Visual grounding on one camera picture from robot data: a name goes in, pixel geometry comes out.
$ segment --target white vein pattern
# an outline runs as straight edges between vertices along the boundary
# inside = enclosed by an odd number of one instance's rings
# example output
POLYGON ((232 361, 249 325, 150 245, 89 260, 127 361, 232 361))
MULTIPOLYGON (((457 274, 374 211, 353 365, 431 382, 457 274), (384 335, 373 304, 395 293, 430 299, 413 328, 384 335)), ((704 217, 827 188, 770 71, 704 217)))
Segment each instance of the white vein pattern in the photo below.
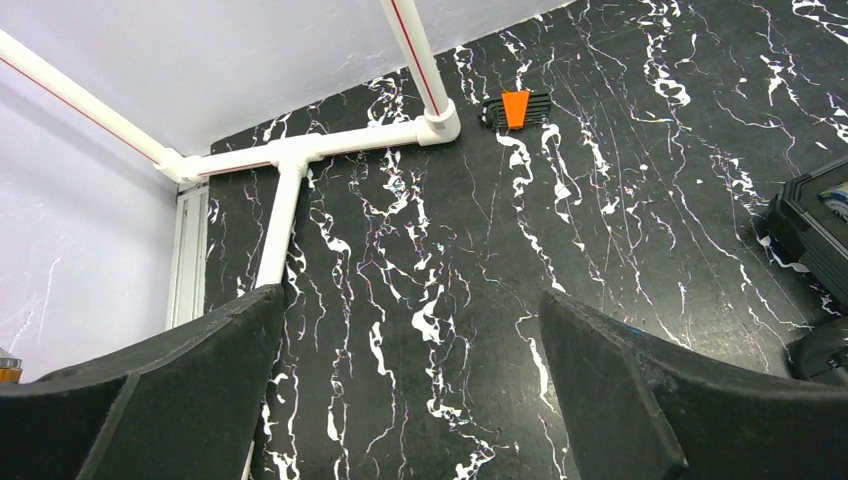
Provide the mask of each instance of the white vein pattern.
MULTIPOLYGON (((829 0, 587 1, 439 56, 456 145, 308 174, 253 477, 577 478, 543 289, 785 375, 788 343, 838 310, 753 227, 781 182, 848 154, 846 38, 829 0), (474 124, 524 88, 551 93, 548 122, 474 124)), ((420 109, 393 72, 218 148, 420 109)), ((252 288, 275 184, 213 182, 210 307, 252 288)))

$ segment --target white wall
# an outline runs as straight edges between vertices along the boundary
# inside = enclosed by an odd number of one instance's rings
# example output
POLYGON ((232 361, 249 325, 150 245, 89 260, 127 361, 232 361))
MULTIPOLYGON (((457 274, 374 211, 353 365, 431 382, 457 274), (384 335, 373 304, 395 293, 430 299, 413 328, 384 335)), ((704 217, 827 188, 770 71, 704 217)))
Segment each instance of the white wall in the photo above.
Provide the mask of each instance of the white wall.
POLYGON ((0 63, 0 347, 23 381, 165 330, 175 190, 0 63))
MULTIPOLYGON (((566 0, 416 0, 437 51, 566 0)), ((404 64, 378 0, 0 0, 0 29, 184 154, 404 64)))

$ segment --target red stripe on pipe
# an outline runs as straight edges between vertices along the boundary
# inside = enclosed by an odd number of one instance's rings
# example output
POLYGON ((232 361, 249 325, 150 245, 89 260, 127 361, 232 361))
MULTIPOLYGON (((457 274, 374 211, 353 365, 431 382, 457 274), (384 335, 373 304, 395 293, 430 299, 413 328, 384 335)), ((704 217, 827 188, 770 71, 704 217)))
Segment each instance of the red stripe on pipe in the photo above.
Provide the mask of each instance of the red stripe on pipe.
POLYGON ((150 156, 149 156, 149 155, 147 155, 146 153, 144 153, 144 152, 142 152, 141 150, 139 150, 138 148, 136 148, 136 147, 135 147, 135 145, 131 144, 130 142, 128 142, 128 141, 126 141, 126 140, 124 140, 124 139, 123 139, 120 135, 118 135, 117 133, 113 132, 112 130, 109 130, 108 128, 106 128, 106 126, 105 126, 105 125, 103 125, 102 123, 100 123, 100 122, 98 122, 97 120, 95 120, 95 119, 91 118, 90 116, 88 116, 85 112, 83 112, 83 111, 82 111, 82 110, 80 110, 79 108, 75 107, 74 105, 72 105, 70 102, 68 102, 68 101, 67 101, 67 100, 65 100, 64 98, 60 97, 60 96, 59 96, 58 94, 56 94, 53 90, 50 90, 49 88, 47 88, 46 86, 44 86, 42 83, 40 83, 38 80, 36 80, 36 79, 34 79, 34 78, 30 77, 30 76, 29 76, 29 75, 27 75, 25 72, 23 72, 22 70, 20 70, 18 67, 16 67, 16 66, 12 65, 11 63, 9 63, 9 61, 8 61, 8 60, 6 60, 5 58, 0 57, 0 60, 2 60, 2 61, 3 61, 3 63, 5 63, 6 65, 8 65, 8 66, 12 67, 12 69, 13 69, 13 70, 15 70, 16 72, 18 72, 18 73, 20 73, 21 75, 23 75, 23 76, 25 76, 26 78, 28 78, 28 79, 29 79, 32 83, 34 83, 34 84, 38 85, 39 87, 41 87, 41 88, 43 88, 45 91, 47 91, 49 94, 51 94, 51 95, 53 95, 54 97, 56 97, 56 98, 58 98, 59 100, 61 100, 61 101, 62 101, 62 103, 64 103, 65 105, 67 105, 67 106, 69 106, 69 107, 73 108, 74 110, 76 110, 76 111, 77 111, 80 115, 82 115, 83 117, 85 117, 85 118, 87 118, 87 119, 91 120, 92 122, 94 122, 94 124, 95 124, 95 125, 97 125, 98 127, 100 127, 100 128, 102 128, 103 130, 106 130, 107 132, 111 133, 111 134, 112 134, 112 136, 114 136, 114 137, 115 137, 115 138, 117 138, 118 140, 120 140, 120 141, 124 142, 124 143, 125 143, 128 147, 132 148, 132 149, 133 149, 133 150, 135 150, 136 152, 140 153, 140 154, 141 154, 144 158, 146 158, 146 159, 150 160, 151 162, 153 162, 153 163, 154 163, 154 164, 156 164, 156 165, 159 165, 159 162, 157 162, 157 161, 156 161, 156 160, 154 160, 152 157, 150 157, 150 156))
POLYGON ((430 91, 430 84, 427 83, 427 77, 424 75, 424 70, 421 69, 421 62, 418 61, 418 55, 415 54, 415 49, 412 48, 412 41, 409 39, 409 32, 406 31, 406 25, 403 24, 403 18, 400 16, 400 11, 397 8, 395 0, 392 0, 392 8, 395 9, 395 16, 398 17, 400 29, 403 30, 403 36, 406 37, 406 44, 409 45, 409 51, 412 52, 412 58, 415 60, 415 66, 418 67, 418 73, 421 74, 421 79, 424 81, 424 88, 427 89, 427 96, 430 97, 430 102, 436 110, 436 116, 440 116, 441 113, 439 113, 439 105, 436 103, 436 99, 433 98, 433 92, 430 91))
POLYGON ((239 170, 247 170, 249 168, 263 167, 265 165, 272 165, 272 163, 268 162, 268 161, 251 163, 250 165, 241 165, 239 167, 224 168, 222 170, 213 170, 211 172, 198 173, 197 175, 200 176, 200 177, 206 177, 206 176, 209 176, 209 175, 217 175, 219 173, 237 172, 239 170))

